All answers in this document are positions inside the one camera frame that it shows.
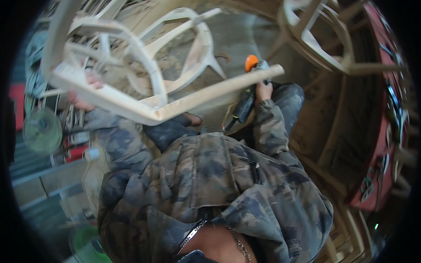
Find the sleeve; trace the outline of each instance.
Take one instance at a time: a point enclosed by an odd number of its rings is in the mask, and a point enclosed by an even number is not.
[[[256,150],[275,159],[288,152],[288,133],[284,116],[278,106],[269,99],[262,101],[256,108],[254,139]]]
[[[152,161],[151,151],[142,142],[134,122],[102,109],[86,114],[86,129],[91,130],[110,156],[110,170],[130,169],[142,174]]]

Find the metal zipper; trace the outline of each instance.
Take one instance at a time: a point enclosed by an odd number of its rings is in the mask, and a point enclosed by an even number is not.
[[[244,157],[240,157],[240,160],[244,161],[244,162],[248,162],[250,164],[250,170],[251,170],[251,173],[252,173],[252,176],[253,176],[253,182],[255,184],[261,184],[261,178],[260,178],[260,172],[259,172],[260,164],[258,162],[255,162],[255,161],[251,160],[250,154],[247,151],[246,151],[246,153],[247,153],[247,156],[249,157],[249,159],[244,158]]]
[[[208,222],[208,215],[205,215],[205,218],[200,220],[196,226],[190,231],[190,233],[183,239],[183,241],[179,244],[179,247],[176,250],[176,253],[174,255],[180,254],[181,250],[186,246],[186,244],[197,234],[199,229]]]

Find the slipper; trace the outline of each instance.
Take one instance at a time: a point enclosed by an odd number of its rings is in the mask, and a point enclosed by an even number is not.
[[[200,119],[200,124],[196,124],[196,125],[193,125],[193,124],[192,124],[192,126],[193,126],[193,127],[197,127],[197,126],[202,125],[203,120],[202,120],[202,118],[201,118],[200,116],[197,116],[197,115],[194,115],[194,114],[191,114],[191,113],[188,113],[188,114],[190,114],[190,115],[192,115],[192,116],[195,116],[195,117],[197,117],[197,118],[199,118],[199,119]]]

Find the angle grinder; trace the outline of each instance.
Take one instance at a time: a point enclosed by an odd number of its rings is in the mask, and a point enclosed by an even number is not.
[[[259,69],[268,69],[269,64],[266,60],[259,60],[255,55],[249,55],[244,64],[245,72],[251,72]],[[272,78],[263,81],[265,85],[272,82]],[[238,121],[245,123],[250,116],[253,109],[254,101],[256,99],[256,84],[248,87],[241,95],[240,101],[237,103],[234,111],[232,112],[232,121],[225,128],[225,131],[230,130],[232,126]]]

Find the small fan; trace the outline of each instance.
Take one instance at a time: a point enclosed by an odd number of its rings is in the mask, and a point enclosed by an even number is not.
[[[26,145],[39,154],[54,153],[63,138],[61,124],[49,108],[32,110],[25,118],[22,132]]]

